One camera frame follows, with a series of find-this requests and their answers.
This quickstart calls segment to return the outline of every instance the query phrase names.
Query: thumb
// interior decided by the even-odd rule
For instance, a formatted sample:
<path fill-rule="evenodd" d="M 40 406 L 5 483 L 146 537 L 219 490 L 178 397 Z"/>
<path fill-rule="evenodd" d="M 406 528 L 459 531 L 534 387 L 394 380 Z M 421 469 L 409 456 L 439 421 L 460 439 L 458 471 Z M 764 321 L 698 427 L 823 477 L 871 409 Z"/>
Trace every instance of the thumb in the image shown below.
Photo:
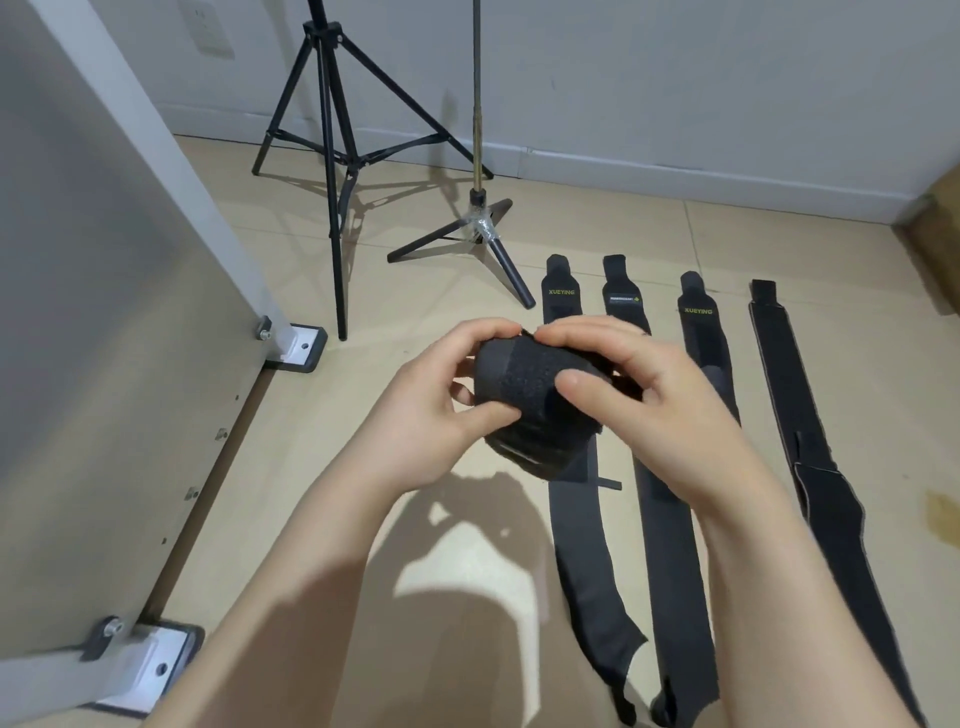
<path fill-rule="evenodd" d="M 630 437 L 644 418 L 643 404 L 617 392 L 599 376 L 577 369 L 564 369 L 554 382 L 557 391 L 585 415 L 606 425 L 621 439 Z"/>
<path fill-rule="evenodd" d="M 472 445 L 500 427 L 512 425 L 520 419 L 520 410 L 500 401 L 486 401 L 456 415 L 460 429 Z"/>

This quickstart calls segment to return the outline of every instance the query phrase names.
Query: right hand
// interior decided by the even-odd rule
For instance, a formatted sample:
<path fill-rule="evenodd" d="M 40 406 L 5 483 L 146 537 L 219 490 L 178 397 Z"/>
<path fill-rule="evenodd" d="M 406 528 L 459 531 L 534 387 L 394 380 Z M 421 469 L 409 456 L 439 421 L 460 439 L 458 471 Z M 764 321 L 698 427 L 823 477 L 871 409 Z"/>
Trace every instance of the right hand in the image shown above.
<path fill-rule="evenodd" d="M 773 478 L 700 368 L 673 344 L 611 316 L 570 316 L 537 329 L 542 344 L 606 356 L 643 388 L 642 401 L 586 372 L 565 370 L 557 390 L 606 425 L 678 497 L 713 510 Z"/>

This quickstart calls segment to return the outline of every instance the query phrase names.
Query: hand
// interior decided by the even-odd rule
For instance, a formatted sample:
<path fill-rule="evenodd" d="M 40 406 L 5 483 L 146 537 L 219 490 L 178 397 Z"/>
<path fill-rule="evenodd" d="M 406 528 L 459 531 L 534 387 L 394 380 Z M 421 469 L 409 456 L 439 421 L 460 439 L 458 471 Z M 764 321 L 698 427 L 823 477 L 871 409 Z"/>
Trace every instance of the hand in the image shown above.
<path fill-rule="evenodd" d="M 473 443 L 519 419 L 519 410 L 502 402 L 474 407 L 467 386 L 454 381 L 473 376 L 481 342 L 519 333 L 520 324 L 506 319 L 474 319 L 431 344 L 400 367 L 343 457 L 396 495 L 447 474 Z M 454 400 L 470 409 L 455 411 Z"/>
<path fill-rule="evenodd" d="M 566 370 L 556 379 L 570 403 L 613 430 L 695 509 L 715 508 L 742 496 L 746 484 L 773 477 L 683 349 L 610 316 L 571 316 L 540 327 L 536 337 L 600 353 L 643 388 L 637 401 L 586 372 Z"/>

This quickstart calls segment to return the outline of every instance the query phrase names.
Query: tripod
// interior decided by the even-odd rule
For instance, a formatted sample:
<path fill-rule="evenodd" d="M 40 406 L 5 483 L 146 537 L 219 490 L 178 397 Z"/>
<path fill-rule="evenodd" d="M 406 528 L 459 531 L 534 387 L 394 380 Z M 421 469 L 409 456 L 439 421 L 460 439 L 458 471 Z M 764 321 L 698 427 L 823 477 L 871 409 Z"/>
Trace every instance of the tripod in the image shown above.
<path fill-rule="evenodd" d="M 473 0 L 473 187 L 470 189 L 470 210 L 458 220 L 454 220 L 449 225 L 430 232 L 412 243 L 397 248 L 387 254 L 388 263 L 396 263 L 405 255 L 412 253 L 424 245 L 432 243 L 434 240 L 456 240 L 448 236 L 466 228 L 468 235 L 472 237 L 474 245 L 487 243 L 490 246 L 493 256 L 503 268 L 507 275 L 507 280 L 514 287 L 520 302 L 524 308 L 533 308 L 537 305 L 534 297 L 530 295 L 530 289 L 523 282 L 520 272 L 516 269 L 514 262 L 507 255 L 500 237 L 496 233 L 496 224 L 500 222 L 507 210 L 513 205 L 514 201 L 507 199 L 498 203 L 493 203 L 487 207 L 487 191 L 483 188 L 483 172 L 487 169 L 481 161 L 483 157 L 483 117 L 480 103 L 480 0 Z"/>
<path fill-rule="evenodd" d="M 361 51 L 353 43 L 353 41 L 347 37 L 340 23 L 331 23 L 327 21 L 326 11 L 324 9 L 324 0 L 307 0 L 307 2 L 310 6 L 311 20 L 303 23 L 303 44 L 300 46 L 300 51 L 297 53 L 297 58 L 294 61 L 293 68 L 290 70 L 290 76 L 287 78 L 287 83 L 283 87 L 283 92 L 280 94 L 280 100 L 276 105 L 273 118 L 270 120 L 270 126 L 267 127 L 267 132 L 264 134 L 263 143 L 260 145 L 260 150 L 256 155 L 256 161 L 253 163 L 252 171 L 255 175 L 260 174 L 260 168 L 263 166 L 263 160 L 266 158 L 267 152 L 270 151 L 270 146 L 273 144 L 274 139 L 295 142 L 324 156 L 324 167 L 326 172 L 326 200 L 330 219 L 330 249 L 333 257 L 333 293 L 337 307 L 337 334 L 341 341 L 346 341 L 347 301 L 344 288 L 344 268 L 343 254 L 341 251 L 341 238 L 344 227 L 347 224 L 347 212 L 350 203 L 350 196 L 353 194 L 353 188 L 357 184 L 360 170 L 370 164 L 375 164 L 388 157 L 391 157 L 392 155 L 396 154 L 397 152 L 401 152 L 404 149 L 418 147 L 423 144 L 449 143 L 454 149 L 456 149 L 460 154 L 473 163 L 474 172 L 476 172 L 478 169 L 480 170 L 481 177 L 485 175 L 487 179 L 492 179 L 493 172 L 481 164 L 479 160 L 479 154 L 477 155 L 477 158 L 474 158 L 469 150 L 463 144 L 461 144 L 452 133 L 450 133 L 439 121 L 433 118 L 433 116 L 427 113 L 426 110 L 420 104 L 418 104 L 412 96 L 410 96 L 410 94 L 404 91 L 397 84 L 397 82 L 390 78 L 390 76 L 388 76 L 382 68 L 374 63 L 371 58 L 367 56 L 367 54 Z M 350 117 L 347 110 L 347 98 L 344 95 L 344 87 L 340 79 L 340 70 L 337 67 L 337 59 L 334 53 L 337 47 L 341 45 L 347 50 L 348 53 L 360 61 L 360 64 L 370 71 L 374 77 L 380 81 L 380 83 L 389 88 L 417 116 L 423 119 L 423 121 L 425 121 L 427 125 L 434 130 L 434 133 L 427 136 L 421 136 L 416 139 L 411 139 L 410 141 L 396 144 L 392 147 L 378 149 L 365 155 L 359 154 L 357 152 L 356 140 L 353 137 L 353 127 L 350 124 Z M 294 90 L 297 88 L 300 75 L 303 73 L 303 69 L 306 67 L 307 61 L 310 59 L 310 52 L 313 50 L 317 51 L 317 65 L 320 70 L 320 114 L 321 126 L 323 129 L 323 144 L 317 144 L 309 139 L 286 132 L 280 128 L 280 123 L 283 120 L 283 114 L 290 105 L 290 100 L 293 97 Z M 344 147 L 346 148 L 345 152 L 338 152 L 333 146 L 333 113 L 336 113 L 337 115 L 337 124 L 340 127 L 340 133 L 344 139 Z M 340 190 L 339 195 L 337 193 L 337 164 L 343 165 L 347 170 L 344 179 L 344 185 Z M 509 200 L 505 200 L 503 202 L 507 204 L 506 207 L 503 207 L 501 203 L 501 208 L 499 208 L 497 211 L 501 217 L 503 213 L 506 212 L 506 209 L 512 204 Z M 463 225 L 456 225 L 454 227 L 447 226 L 449 230 L 444 232 L 443 235 L 456 231 L 462 226 Z M 425 242 L 420 243 L 420 245 L 417 245 L 417 247 L 421 247 L 421 245 L 425 244 Z M 523 281 L 519 279 L 519 273 L 516 272 L 516 268 L 514 268 L 513 263 L 510 263 L 510 259 L 506 257 L 506 253 L 503 253 L 503 255 L 504 259 L 506 259 L 510 264 L 510 268 L 514 272 L 514 276 L 516 276 L 522 285 Z M 532 298 L 530 301 L 531 303 L 527 306 L 528 308 L 534 305 L 532 303 Z"/>

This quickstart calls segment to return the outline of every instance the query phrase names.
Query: black tripod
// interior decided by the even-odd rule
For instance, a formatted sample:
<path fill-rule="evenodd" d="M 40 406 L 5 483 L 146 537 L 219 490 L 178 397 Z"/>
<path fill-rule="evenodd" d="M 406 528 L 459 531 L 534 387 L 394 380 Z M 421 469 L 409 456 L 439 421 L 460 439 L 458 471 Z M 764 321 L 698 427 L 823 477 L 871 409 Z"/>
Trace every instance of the black tripod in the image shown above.
<path fill-rule="evenodd" d="M 347 302 L 344 290 L 344 269 L 340 240 L 344 226 L 347 223 L 350 195 L 353 193 L 353 187 L 357 184 L 357 177 L 359 176 L 360 170 L 368 164 L 374 164 L 404 149 L 417 147 L 422 144 L 442 144 L 449 142 L 454 149 L 471 162 L 474 162 L 474 159 L 469 150 L 457 141 L 452 133 L 427 113 L 410 94 L 400 88 L 396 81 L 390 78 L 367 54 L 353 44 L 353 41 L 344 34 L 340 23 L 327 21 L 323 0 L 307 0 L 307 2 L 310 6 L 312 20 L 303 23 L 303 44 L 297 53 L 297 59 L 294 61 L 294 67 L 290 71 L 290 76 L 287 78 L 287 83 L 283 87 L 283 92 L 280 94 L 280 101 L 276 105 L 274 116 L 270 120 L 270 126 L 267 128 L 267 133 L 263 137 L 260 151 L 256 155 L 256 161 L 253 163 L 253 173 L 255 175 L 260 174 L 260 167 L 263 165 L 263 160 L 266 158 L 267 152 L 270 150 L 270 145 L 274 139 L 296 142 L 324 156 L 324 164 L 326 167 L 326 200 L 330 218 L 330 248 L 333 256 L 333 292 L 337 304 L 337 334 L 340 340 L 344 341 L 347 339 Z M 337 59 L 334 54 L 337 46 L 340 45 L 346 48 L 348 53 L 360 61 L 361 65 L 373 73 L 382 84 L 396 94 L 417 116 L 423 119 L 435 133 L 428 136 L 421 136 L 417 139 L 411 139 L 410 141 L 396 144 L 385 149 L 378 149 L 375 152 L 369 152 L 365 155 L 358 154 L 356 141 L 353 138 L 353 127 L 350 124 L 350 117 L 347 111 L 347 99 L 344 96 L 344 87 L 340 80 L 340 70 L 337 67 Z M 320 69 L 320 114 L 324 139 L 322 145 L 312 142 L 309 139 L 304 139 L 302 136 L 285 132 L 280 128 L 283 114 L 290 104 L 290 99 L 293 97 L 297 82 L 300 80 L 300 74 L 303 73 L 303 68 L 310 58 L 311 50 L 317 51 L 317 65 Z M 344 139 L 344 146 L 346 148 L 345 153 L 338 152 L 333 146 L 332 113 L 336 113 L 337 115 L 337 123 L 340 126 L 340 133 Z M 337 164 L 342 164 L 347 168 L 344 186 L 343 189 L 340 190 L 339 195 L 337 194 Z M 493 172 L 487 167 L 482 167 L 482 171 L 487 179 L 493 178 Z"/>

